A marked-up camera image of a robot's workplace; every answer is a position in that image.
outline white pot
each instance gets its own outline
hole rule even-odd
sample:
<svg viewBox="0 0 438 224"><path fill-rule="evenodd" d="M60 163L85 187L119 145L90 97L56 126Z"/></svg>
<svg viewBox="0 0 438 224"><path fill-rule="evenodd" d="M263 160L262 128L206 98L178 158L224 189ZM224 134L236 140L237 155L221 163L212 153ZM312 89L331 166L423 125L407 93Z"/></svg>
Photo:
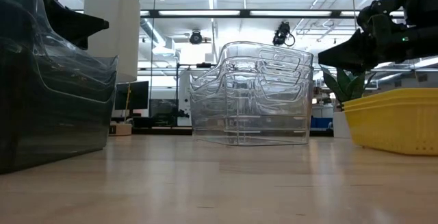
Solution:
<svg viewBox="0 0 438 224"><path fill-rule="evenodd" d="M351 138L345 112L333 113L333 132L335 138Z"/></svg>

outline wooden floor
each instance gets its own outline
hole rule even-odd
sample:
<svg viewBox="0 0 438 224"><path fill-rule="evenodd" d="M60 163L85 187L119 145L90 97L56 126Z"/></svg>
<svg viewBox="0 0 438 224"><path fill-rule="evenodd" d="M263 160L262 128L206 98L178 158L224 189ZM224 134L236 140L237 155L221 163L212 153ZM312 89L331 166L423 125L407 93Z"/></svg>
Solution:
<svg viewBox="0 0 438 224"><path fill-rule="evenodd" d="M0 223L438 223L438 158L313 139L226 147L110 138L103 151L0 175Z"/></svg>

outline transparent plastic container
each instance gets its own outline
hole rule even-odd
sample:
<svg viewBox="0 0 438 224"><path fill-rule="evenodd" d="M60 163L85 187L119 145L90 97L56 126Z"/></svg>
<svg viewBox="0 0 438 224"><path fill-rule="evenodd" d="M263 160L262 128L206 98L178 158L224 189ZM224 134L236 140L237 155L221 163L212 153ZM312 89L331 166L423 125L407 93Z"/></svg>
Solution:
<svg viewBox="0 0 438 224"><path fill-rule="evenodd" d="M311 66L313 55L304 51L275 47L256 42L230 42L222 48L218 64L236 56L248 56Z"/></svg>
<svg viewBox="0 0 438 224"><path fill-rule="evenodd" d="M226 145L301 145L309 139L310 79L225 73L191 94L198 140Z"/></svg>
<svg viewBox="0 0 438 224"><path fill-rule="evenodd" d="M216 68L206 72L201 77L191 76L190 84L193 91L201 86L218 81L224 74L233 71L246 71L249 73L263 73L277 76L281 81L282 77L296 77L297 79L310 79L313 72L311 66L282 62L278 60L265 60L255 57L231 57L223 60Z"/></svg>

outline computer monitor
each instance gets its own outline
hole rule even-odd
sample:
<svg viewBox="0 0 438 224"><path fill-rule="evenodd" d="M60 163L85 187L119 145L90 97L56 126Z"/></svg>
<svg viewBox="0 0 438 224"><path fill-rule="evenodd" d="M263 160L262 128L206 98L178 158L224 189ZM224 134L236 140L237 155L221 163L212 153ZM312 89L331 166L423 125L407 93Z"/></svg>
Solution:
<svg viewBox="0 0 438 224"><path fill-rule="evenodd" d="M116 91L116 110L126 109L129 84L118 84ZM131 83L131 94L129 95L128 110L147 109L149 103L149 82Z"/></svg>

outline potted plant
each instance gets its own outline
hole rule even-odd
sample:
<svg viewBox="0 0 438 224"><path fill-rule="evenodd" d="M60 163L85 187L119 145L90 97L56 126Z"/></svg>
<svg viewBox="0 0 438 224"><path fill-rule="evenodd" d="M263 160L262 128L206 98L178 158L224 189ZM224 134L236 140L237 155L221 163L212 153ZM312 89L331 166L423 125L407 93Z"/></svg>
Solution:
<svg viewBox="0 0 438 224"><path fill-rule="evenodd" d="M376 73L371 74L365 83L365 73L354 76L352 73L347 74L342 69L336 69L337 74L334 77L328 69L322 66L321 68L324 73L324 82L335 93L337 100L335 105L337 112L333 113L334 137L351 138L350 128L344 113L344 102L361 98Z"/></svg>

